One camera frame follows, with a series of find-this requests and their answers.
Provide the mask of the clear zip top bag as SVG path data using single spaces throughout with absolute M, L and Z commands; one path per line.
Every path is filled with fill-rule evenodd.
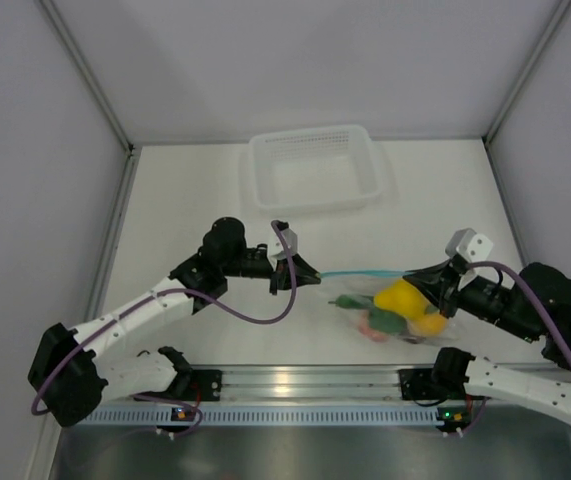
M 343 317 L 346 322 L 350 323 L 353 328 L 358 330 L 358 324 L 364 319 L 368 320 L 370 310 L 381 309 L 376 308 L 374 305 L 372 308 L 366 310 L 347 310 L 331 305 L 329 304 L 329 301 L 334 300 L 339 295 L 356 294 L 372 297 L 374 303 L 374 296 L 379 291 L 391 286 L 397 280 L 403 279 L 403 275 L 404 273 L 402 271 L 393 270 L 327 271 L 321 273 L 321 284 L 318 287 L 318 294 L 320 298 L 323 299 L 323 302 L 327 305 L 329 310 L 334 314 Z M 428 302 L 424 315 L 429 313 L 439 312 Z M 409 321 L 409 319 L 406 319 L 406 331 L 403 333 L 411 333 L 408 330 Z M 447 328 L 440 335 L 427 338 L 423 344 L 438 347 L 446 346 L 460 339 L 462 333 L 462 326 L 458 322 L 448 319 Z M 399 335 L 400 334 L 390 335 L 390 338 L 386 342 L 392 339 L 402 341 L 399 338 Z

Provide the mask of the green fake bell pepper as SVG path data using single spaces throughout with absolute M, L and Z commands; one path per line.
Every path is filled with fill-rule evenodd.
M 406 331 L 406 319 L 395 312 L 370 310 L 368 325 L 371 329 L 387 335 L 397 335 Z

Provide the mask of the green fake chili pepper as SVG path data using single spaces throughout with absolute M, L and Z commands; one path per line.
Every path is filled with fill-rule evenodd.
M 347 310 L 366 310 L 374 306 L 373 298 L 356 294 L 343 294 L 337 296 L 329 304 Z

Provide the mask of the purple fake onion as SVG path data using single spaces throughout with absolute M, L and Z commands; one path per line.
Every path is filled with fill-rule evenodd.
M 417 345 L 417 344 L 423 344 L 427 338 L 424 336 L 420 336 L 420 335 L 414 335 L 411 333 L 403 333 L 399 335 L 399 338 L 409 344 L 413 344 L 413 345 Z

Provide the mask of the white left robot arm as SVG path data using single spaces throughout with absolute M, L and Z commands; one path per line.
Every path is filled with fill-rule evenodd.
M 220 218 L 198 250 L 143 295 L 74 327 L 49 327 L 28 372 L 35 391 L 32 415 L 50 414 L 59 426 L 71 427 L 113 400 L 191 397 L 194 369 L 182 352 L 162 346 L 134 353 L 133 346 L 209 306 L 254 325 L 272 325 L 288 316 L 298 289 L 320 284 L 321 275 L 298 253 L 288 223 L 274 220 L 270 227 L 269 241 L 250 247 L 240 220 Z M 276 316 L 254 318 L 221 302 L 231 278 L 265 280 L 270 294 L 286 291 L 289 300 Z

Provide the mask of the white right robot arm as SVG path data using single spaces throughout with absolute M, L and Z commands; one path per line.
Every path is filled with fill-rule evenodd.
M 569 277 L 541 263 L 515 271 L 452 259 L 404 278 L 444 317 L 476 323 L 471 339 L 438 350 L 436 392 L 506 401 L 571 427 Z

